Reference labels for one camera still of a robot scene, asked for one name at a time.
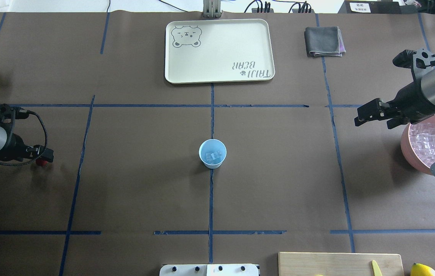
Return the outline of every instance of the rectangular tray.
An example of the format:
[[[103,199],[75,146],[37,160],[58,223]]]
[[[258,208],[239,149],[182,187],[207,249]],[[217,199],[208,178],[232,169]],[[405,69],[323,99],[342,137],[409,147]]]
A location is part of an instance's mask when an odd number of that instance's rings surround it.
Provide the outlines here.
[[[172,84],[267,81],[275,75],[262,19],[173,21],[165,41],[164,75]]]

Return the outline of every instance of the lemon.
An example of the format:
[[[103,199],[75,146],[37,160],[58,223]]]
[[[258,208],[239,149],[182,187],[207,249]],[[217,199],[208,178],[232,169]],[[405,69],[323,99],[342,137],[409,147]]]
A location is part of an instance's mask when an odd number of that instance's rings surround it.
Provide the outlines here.
[[[435,270],[429,266],[415,263],[412,265],[410,276],[435,276]]]

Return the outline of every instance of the yellow knife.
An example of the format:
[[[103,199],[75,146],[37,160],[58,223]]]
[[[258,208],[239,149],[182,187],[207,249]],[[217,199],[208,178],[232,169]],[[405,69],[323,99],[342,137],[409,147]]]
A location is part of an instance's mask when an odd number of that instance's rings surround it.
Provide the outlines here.
[[[374,276],[382,276],[381,270],[375,260],[372,260],[372,270],[374,271]]]

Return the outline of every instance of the folded towel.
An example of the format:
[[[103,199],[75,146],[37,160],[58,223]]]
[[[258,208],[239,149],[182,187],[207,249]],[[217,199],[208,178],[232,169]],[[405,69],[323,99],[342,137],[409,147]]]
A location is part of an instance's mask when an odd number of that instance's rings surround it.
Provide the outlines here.
[[[306,51],[310,56],[342,56],[345,52],[340,29],[333,27],[307,27],[304,31]]]

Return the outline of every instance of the blue cup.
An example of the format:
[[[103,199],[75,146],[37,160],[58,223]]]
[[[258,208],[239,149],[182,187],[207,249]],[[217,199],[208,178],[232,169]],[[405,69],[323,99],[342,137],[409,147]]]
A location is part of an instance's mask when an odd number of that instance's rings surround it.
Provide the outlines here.
[[[207,168],[218,168],[226,159],[226,147],[217,139],[209,139],[200,145],[200,160]]]

